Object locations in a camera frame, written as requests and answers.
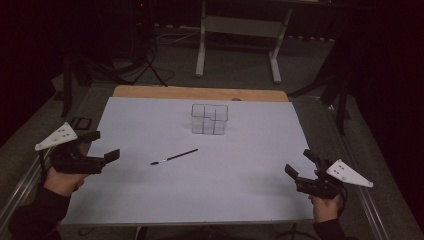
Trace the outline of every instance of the table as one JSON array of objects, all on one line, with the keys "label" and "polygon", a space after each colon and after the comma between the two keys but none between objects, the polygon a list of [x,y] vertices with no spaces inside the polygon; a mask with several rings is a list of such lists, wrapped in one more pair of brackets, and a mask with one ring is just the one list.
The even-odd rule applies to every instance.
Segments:
[{"label": "table", "polygon": [[[93,142],[89,156],[119,147],[121,158],[106,166],[101,175],[86,180],[62,224],[193,225],[312,219],[307,196],[296,192],[294,181],[284,172],[286,163],[308,178],[313,177],[314,169],[314,164],[299,159],[307,143],[285,93],[120,86],[113,96],[99,124],[102,138]],[[190,132],[188,108],[193,102],[229,106],[225,135]],[[272,117],[283,115],[294,117]],[[163,164],[149,164],[194,148],[199,151]]]},{"label": "table", "polygon": [[269,60],[274,82],[281,83],[277,56],[280,51],[281,43],[283,42],[284,33],[286,32],[291,13],[292,8],[288,8],[282,22],[211,16],[206,14],[206,0],[203,0],[202,19],[200,22],[200,47],[197,57],[196,76],[203,76],[206,55],[206,32],[220,32],[275,38],[277,41],[273,51],[269,52]]}]

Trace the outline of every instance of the table leg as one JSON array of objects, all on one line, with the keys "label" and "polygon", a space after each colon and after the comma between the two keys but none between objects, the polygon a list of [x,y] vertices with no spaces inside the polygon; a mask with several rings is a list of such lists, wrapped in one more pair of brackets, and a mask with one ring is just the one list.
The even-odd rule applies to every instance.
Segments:
[{"label": "table leg", "polygon": [[205,21],[206,21],[206,0],[202,1],[202,19],[200,21],[200,47],[197,56],[196,77],[203,76],[203,68],[205,65]]},{"label": "table leg", "polygon": [[283,24],[281,25],[280,32],[278,33],[277,44],[274,48],[274,51],[269,52],[269,61],[271,64],[272,76],[274,79],[274,83],[276,84],[281,83],[280,69],[278,68],[277,56],[284,39],[284,34],[286,33],[287,25],[289,24],[292,11],[293,11],[292,8],[289,8],[287,10],[286,17],[284,19]]}]

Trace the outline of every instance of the transparent cube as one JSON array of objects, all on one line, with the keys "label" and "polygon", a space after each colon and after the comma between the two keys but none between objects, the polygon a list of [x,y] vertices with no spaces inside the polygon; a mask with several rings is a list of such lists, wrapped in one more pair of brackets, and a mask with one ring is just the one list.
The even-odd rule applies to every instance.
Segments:
[{"label": "transparent cube", "polygon": [[224,135],[228,121],[228,106],[193,104],[191,117],[192,133]]}]

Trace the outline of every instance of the pen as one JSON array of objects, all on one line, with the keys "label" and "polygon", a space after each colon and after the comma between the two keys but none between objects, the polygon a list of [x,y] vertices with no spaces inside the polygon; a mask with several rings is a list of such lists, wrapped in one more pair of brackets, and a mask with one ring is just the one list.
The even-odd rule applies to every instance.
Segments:
[{"label": "pen", "polygon": [[156,165],[156,164],[159,164],[159,163],[162,163],[162,162],[166,162],[166,161],[172,160],[174,158],[181,157],[181,156],[187,155],[189,153],[195,152],[197,150],[199,150],[199,149],[194,149],[194,150],[191,150],[191,151],[188,151],[188,152],[185,152],[185,153],[181,153],[181,154],[178,154],[176,156],[173,156],[173,157],[170,157],[170,158],[158,161],[158,162],[152,162],[152,163],[150,163],[150,165]]}]

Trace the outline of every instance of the white triangular marker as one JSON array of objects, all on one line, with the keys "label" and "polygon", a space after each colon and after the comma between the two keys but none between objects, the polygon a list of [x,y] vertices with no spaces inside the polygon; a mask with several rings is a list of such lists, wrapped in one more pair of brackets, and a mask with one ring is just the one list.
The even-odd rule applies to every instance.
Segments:
[{"label": "white triangular marker", "polygon": [[337,160],[337,162],[331,165],[331,167],[327,169],[327,173],[345,183],[360,185],[364,187],[374,186],[372,182],[365,179],[355,170],[346,165],[346,163],[344,163],[342,160]]},{"label": "white triangular marker", "polygon": [[41,143],[35,145],[35,151],[40,151],[46,148],[60,145],[77,139],[78,136],[72,127],[65,122],[62,127],[54,131],[50,136],[44,139]]}]

